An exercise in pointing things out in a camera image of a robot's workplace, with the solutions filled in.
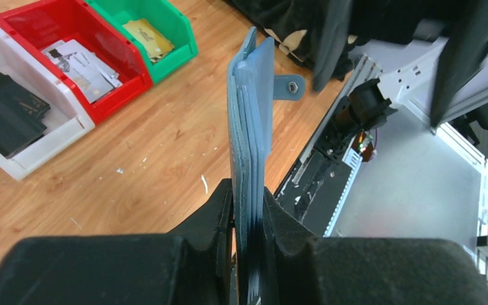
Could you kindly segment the blue card holder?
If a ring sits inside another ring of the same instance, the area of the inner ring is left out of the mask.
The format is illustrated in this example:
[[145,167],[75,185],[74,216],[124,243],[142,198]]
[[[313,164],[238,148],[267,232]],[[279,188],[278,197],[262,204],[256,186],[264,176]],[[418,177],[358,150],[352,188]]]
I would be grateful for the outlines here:
[[227,68],[227,121],[233,184],[237,283],[240,304],[260,297],[265,277],[264,186],[272,148],[273,103],[300,100],[306,80],[299,74],[275,74],[275,42],[257,43],[251,27]]

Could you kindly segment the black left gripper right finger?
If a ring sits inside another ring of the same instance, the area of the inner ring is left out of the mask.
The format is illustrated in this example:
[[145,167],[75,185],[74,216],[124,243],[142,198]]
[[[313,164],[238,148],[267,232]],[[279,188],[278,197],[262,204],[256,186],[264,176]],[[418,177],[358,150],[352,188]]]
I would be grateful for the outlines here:
[[264,193],[263,304],[488,304],[488,286],[453,241],[324,238]]

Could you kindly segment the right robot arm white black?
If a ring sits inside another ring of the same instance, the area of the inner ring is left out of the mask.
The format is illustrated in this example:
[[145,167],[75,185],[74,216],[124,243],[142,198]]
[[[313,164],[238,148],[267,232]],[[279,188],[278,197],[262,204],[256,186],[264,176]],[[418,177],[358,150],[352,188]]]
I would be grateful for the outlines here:
[[401,107],[411,107],[429,128],[484,109],[488,129],[488,1],[327,1],[313,89],[320,92],[350,36],[439,46],[395,70],[380,73],[343,96],[330,139],[349,144]]

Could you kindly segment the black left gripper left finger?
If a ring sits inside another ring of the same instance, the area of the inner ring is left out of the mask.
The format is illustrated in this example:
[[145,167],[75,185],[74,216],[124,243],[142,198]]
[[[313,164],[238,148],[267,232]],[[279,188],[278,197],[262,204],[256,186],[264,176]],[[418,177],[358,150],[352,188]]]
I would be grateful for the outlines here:
[[232,185],[165,234],[38,236],[0,263],[0,304],[228,304]]

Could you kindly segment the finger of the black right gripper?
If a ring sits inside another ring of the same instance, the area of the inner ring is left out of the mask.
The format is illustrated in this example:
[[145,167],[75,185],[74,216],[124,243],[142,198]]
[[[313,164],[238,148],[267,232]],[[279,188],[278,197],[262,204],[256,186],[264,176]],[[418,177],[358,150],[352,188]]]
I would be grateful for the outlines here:
[[487,54],[488,1],[468,1],[438,58],[430,128],[436,128],[442,122],[456,93],[476,75]]
[[313,91],[321,92],[332,78],[349,36],[352,0],[328,2],[313,69]]

